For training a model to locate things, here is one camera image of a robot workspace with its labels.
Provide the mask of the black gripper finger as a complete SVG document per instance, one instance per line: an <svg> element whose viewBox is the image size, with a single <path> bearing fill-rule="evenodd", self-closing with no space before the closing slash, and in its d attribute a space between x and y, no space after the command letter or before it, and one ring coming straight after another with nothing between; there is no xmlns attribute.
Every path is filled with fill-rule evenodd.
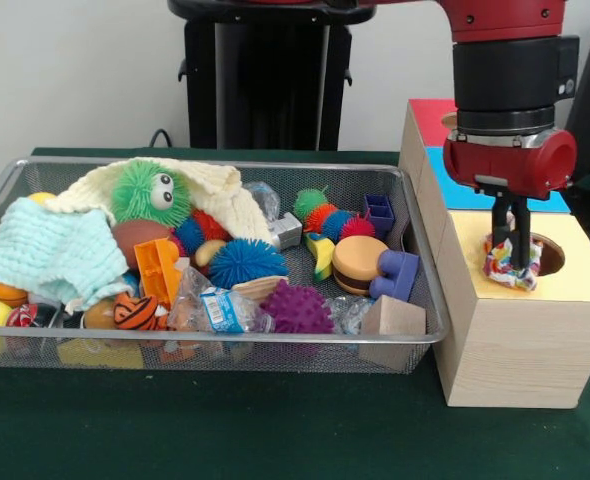
<svg viewBox="0 0 590 480"><path fill-rule="evenodd" d="M511 207L509 197L497 196L492 207L492 247L497 247L510 237L511 227L507 214Z"/></svg>
<svg viewBox="0 0 590 480"><path fill-rule="evenodd" d="M512 202L515 218L513 230L512 265L514 268L527 268L530 261L530 211L525 197L518 196Z"/></svg>

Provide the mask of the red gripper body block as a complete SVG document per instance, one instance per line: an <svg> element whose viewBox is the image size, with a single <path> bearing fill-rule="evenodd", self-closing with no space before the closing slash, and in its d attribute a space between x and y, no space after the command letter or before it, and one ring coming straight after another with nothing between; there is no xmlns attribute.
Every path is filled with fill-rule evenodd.
<svg viewBox="0 0 590 480"><path fill-rule="evenodd" d="M529 136L476 136L451 131L444 143L444 164L458 184L499 189L545 200L568 186L577 161L577 144L565 130Z"/></svg>

